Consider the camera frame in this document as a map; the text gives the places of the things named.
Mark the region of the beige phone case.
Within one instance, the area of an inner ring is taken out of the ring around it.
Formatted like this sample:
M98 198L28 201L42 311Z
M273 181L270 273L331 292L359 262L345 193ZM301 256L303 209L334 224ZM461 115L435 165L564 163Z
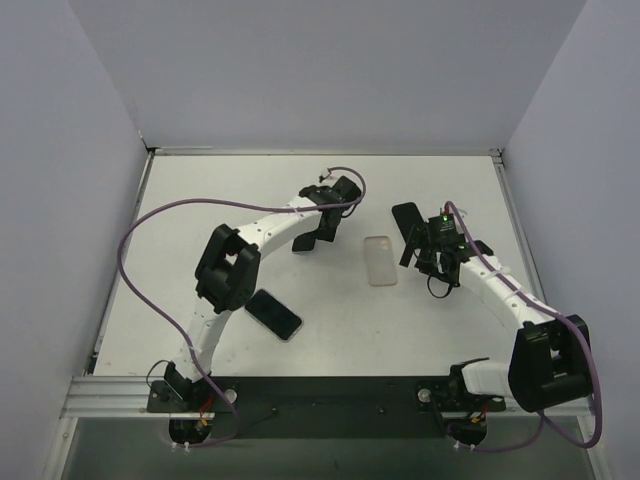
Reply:
M398 282L391 240L388 236L369 236L363 241L363 255L368 284L389 287Z

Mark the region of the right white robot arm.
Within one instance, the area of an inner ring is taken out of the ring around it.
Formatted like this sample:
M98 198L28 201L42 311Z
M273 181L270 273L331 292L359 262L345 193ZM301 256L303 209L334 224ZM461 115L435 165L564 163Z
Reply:
M557 314L528 293L480 240L469 240L451 212L424 219L412 203L395 205L392 216L405 242L400 264L412 266L449 290L473 293L513 337L507 362L489 358L452 366L466 394L506 397L527 412L584 398L593 384L584 346L585 322Z

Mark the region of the black phone from beige case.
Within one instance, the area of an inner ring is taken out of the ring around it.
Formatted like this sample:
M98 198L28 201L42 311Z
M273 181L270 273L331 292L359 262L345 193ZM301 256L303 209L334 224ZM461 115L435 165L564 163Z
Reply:
M412 226L418 224L420 226L421 242L425 221L414 202L394 205L391 208L391 213L404 241L408 238Z

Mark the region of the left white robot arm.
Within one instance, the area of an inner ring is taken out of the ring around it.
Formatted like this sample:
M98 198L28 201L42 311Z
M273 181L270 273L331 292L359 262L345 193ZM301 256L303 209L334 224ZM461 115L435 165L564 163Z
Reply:
M272 213L250 224L219 225L195 269L194 313L179 353L165 370L169 398L183 411L204 402L201 383L211 372L213 354L231 314L244 307L256 290L262 260L290 243L294 253L332 242L345 212L364 189L342 176L300 190L283 213Z

